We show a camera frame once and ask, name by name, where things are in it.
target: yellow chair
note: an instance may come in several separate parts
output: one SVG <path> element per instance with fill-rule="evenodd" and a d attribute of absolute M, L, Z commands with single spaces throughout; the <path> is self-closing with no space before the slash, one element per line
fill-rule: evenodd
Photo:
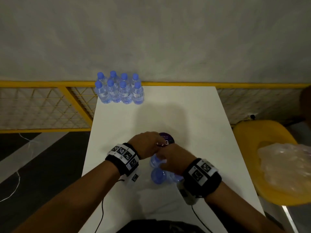
<path fill-rule="evenodd" d="M 260 169 L 261 161 L 257 154 L 259 148 L 273 143 L 297 144 L 285 127 L 270 120 L 244 121 L 234 127 L 233 133 L 255 189 L 261 197 L 271 203 L 286 206 L 311 202 L 310 195 L 291 196 L 286 192 L 274 189 L 266 182 L 264 173 Z"/>

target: clear plastic bag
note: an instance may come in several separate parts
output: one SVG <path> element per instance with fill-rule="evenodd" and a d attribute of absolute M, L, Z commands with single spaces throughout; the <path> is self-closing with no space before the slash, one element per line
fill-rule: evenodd
<path fill-rule="evenodd" d="M 268 183 L 291 195 L 311 194 L 311 147 L 275 143 L 257 152 Z"/>

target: electronic device on wrist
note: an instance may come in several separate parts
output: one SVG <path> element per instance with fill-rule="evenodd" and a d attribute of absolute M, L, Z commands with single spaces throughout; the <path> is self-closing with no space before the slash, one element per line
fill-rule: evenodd
<path fill-rule="evenodd" d="M 186 168 L 183 177 L 185 189 L 197 198 L 213 193 L 221 183 L 217 168 L 201 158 L 197 158 Z"/>
<path fill-rule="evenodd" d="M 119 170 L 120 175 L 130 176 L 138 167 L 140 157 L 129 143 L 117 144 L 107 153 L 105 160 L 112 162 Z"/>

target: plastic water bottle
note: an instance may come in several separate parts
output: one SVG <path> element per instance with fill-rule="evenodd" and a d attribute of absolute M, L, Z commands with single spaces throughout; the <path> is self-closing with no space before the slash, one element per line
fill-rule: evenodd
<path fill-rule="evenodd" d="M 155 167 L 160 167 L 160 164 L 166 163 L 166 160 L 160 160 L 155 154 L 151 156 L 150 159 L 150 166 L 155 168 Z"/>
<path fill-rule="evenodd" d="M 140 105 L 144 102 L 144 90 L 142 88 L 141 82 L 135 82 L 133 88 L 133 102 L 137 105 Z"/>
<path fill-rule="evenodd" d="M 103 102 L 104 104 L 109 104 L 111 102 L 111 98 L 109 96 L 106 86 L 103 86 L 100 81 L 95 82 L 95 91 L 101 102 Z"/>
<path fill-rule="evenodd" d="M 138 74 L 133 74 L 133 78 L 132 78 L 132 81 L 131 81 L 132 88 L 135 87 L 135 83 L 136 82 L 141 82 L 141 80 L 139 79 Z"/>
<path fill-rule="evenodd" d="M 127 74 L 125 74 L 125 73 L 121 74 L 121 80 L 120 80 L 120 82 L 121 82 L 121 81 L 125 81 L 126 84 L 127 84 L 129 87 L 131 86 L 131 85 L 130 85 L 130 82 L 129 82 L 129 80 L 128 80 Z"/>
<path fill-rule="evenodd" d="M 114 81 L 114 83 L 119 86 L 119 82 L 120 82 L 120 78 L 118 77 L 116 71 L 110 71 L 110 78 L 109 79 L 112 79 Z"/>
<path fill-rule="evenodd" d="M 97 73 L 97 78 L 98 80 L 102 83 L 103 86 L 107 85 L 107 77 L 105 77 L 105 75 L 102 72 L 98 72 Z"/>
<path fill-rule="evenodd" d="M 111 78 L 107 81 L 107 90 L 113 102 L 119 103 L 121 101 L 118 85 Z"/>
<path fill-rule="evenodd" d="M 177 183 L 183 179 L 182 176 L 176 175 L 172 172 L 164 171 L 161 168 L 155 168 L 151 172 L 151 179 L 155 184 L 162 184 L 167 181 L 169 183 Z"/>
<path fill-rule="evenodd" d="M 126 84 L 126 81 L 120 82 L 119 93 L 121 97 L 121 101 L 124 104 L 130 104 L 133 101 L 131 88 L 129 84 Z"/>

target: gray wall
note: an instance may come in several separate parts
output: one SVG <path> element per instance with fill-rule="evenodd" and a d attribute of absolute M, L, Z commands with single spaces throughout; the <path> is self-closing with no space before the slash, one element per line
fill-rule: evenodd
<path fill-rule="evenodd" d="M 0 0 L 0 79 L 311 82 L 311 0 Z"/>

